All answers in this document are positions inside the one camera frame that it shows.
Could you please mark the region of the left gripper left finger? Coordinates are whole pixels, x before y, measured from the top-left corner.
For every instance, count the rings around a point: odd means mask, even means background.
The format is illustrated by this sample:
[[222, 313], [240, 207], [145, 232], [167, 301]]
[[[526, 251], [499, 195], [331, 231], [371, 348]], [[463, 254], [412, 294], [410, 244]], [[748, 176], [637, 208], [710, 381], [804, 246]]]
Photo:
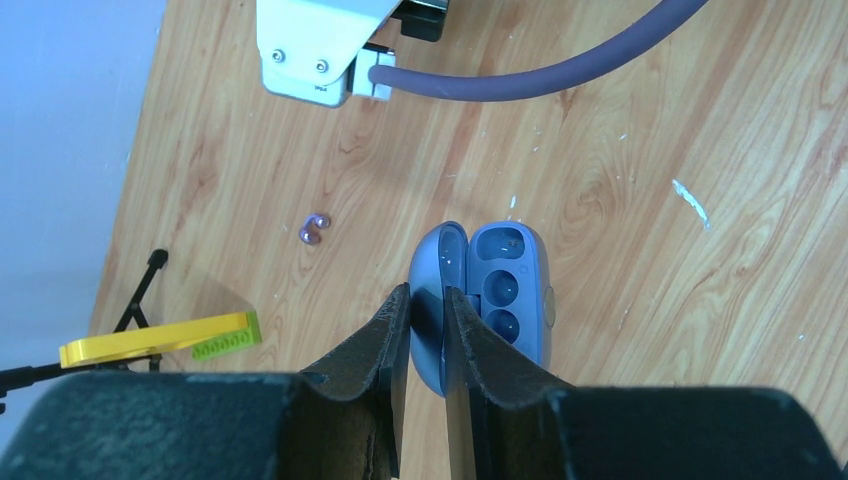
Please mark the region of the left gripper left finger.
[[410, 288], [297, 372], [74, 374], [34, 405], [5, 479], [392, 479]]

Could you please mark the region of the lavender oval charging case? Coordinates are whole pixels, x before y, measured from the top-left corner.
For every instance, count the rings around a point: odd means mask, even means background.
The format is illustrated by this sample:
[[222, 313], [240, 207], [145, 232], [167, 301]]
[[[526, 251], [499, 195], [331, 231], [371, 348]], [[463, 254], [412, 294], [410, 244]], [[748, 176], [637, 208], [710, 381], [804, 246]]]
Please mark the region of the lavender oval charging case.
[[457, 222], [434, 227], [419, 242], [408, 271], [410, 352], [423, 383], [443, 395], [444, 291], [460, 289], [484, 323], [537, 365], [551, 359], [556, 299], [546, 247], [519, 222], [485, 224], [467, 234]]

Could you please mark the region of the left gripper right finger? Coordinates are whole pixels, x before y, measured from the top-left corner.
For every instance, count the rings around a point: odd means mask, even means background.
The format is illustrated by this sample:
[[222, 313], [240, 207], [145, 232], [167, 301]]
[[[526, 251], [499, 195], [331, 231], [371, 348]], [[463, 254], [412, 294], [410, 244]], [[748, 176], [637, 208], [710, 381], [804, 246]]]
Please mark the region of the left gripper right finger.
[[444, 294], [455, 479], [841, 479], [819, 427], [763, 387], [575, 387]]

